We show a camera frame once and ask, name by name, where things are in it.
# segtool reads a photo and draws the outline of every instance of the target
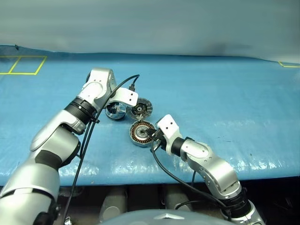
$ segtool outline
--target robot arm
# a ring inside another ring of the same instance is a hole
[[[204,143],[183,139],[171,115],[157,123],[158,130],[147,130],[155,141],[160,141],[167,154],[175,154],[203,178],[211,194],[231,209],[232,222],[244,225],[264,225],[258,211],[242,190],[235,170],[218,157]]]
[[[137,93],[125,88],[106,103],[116,86],[112,70],[94,68],[76,98],[36,134],[28,159],[0,193],[0,224],[53,224],[58,215],[58,169],[69,164],[80,148],[73,133],[83,134],[87,123],[112,101],[136,105]]]

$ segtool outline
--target round metal part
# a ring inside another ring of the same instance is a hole
[[[126,115],[126,106],[120,102],[112,102],[106,106],[105,114],[112,120],[121,120]]]
[[[129,130],[129,135],[132,142],[137,146],[147,147],[152,140],[146,133],[146,129],[149,128],[154,129],[154,126],[149,122],[146,121],[135,122]]]
[[[143,120],[146,117],[150,116],[152,113],[153,107],[150,101],[145,98],[139,97],[136,102],[136,106],[128,108],[128,115],[135,120]]]

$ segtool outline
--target blue table surface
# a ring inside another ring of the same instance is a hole
[[[0,75],[0,185],[26,159],[33,136],[73,100],[94,67],[113,69],[119,83],[140,74],[136,92],[153,104],[147,121],[171,114],[183,136],[207,143],[240,180],[300,174],[298,68],[239,57],[70,54],[12,46],[0,46],[1,55],[48,58],[37,75]],[[0,72],[12,63],[0,58]],[[18,70],[32,70],[36,63],[20,61]],[[132,144],[132,119],[116,122],[101,114],[100,120],[78,185],[175,182],[157,166],[149,148]],[[191,180],[192,171],[180,158],[163,150],[157,155],[175,175]],[[72,184],[78,163],[75,158],[59,170],[62,185]]]

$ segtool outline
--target yellow tape line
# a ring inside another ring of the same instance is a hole
[[[278,63],[282,66],[282,67],[286,67],[286,68],[300,68],[299,66],[288,66],[288,65],[284,65],[282,62],[278,61]]]
[[[8,72],[0,72],[0,75],[37,75],[42,68],[43,64],[46,62],[47,56],[45,55],[9,55],[9,56],[2,56],[0,55],[0,58],[18,58],[15,63],[12,65],[12,67],[9,69]],[[14,68],[18,64],[18,62],[21,60],[21,58],[44,58],[42,62],[39,64],[38,68],[34,73],[27,73],[27,72],[13,72]]]

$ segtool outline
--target white backdrop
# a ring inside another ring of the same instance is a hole
[[[300,62],[299,0],[0,0],[0,44]]]

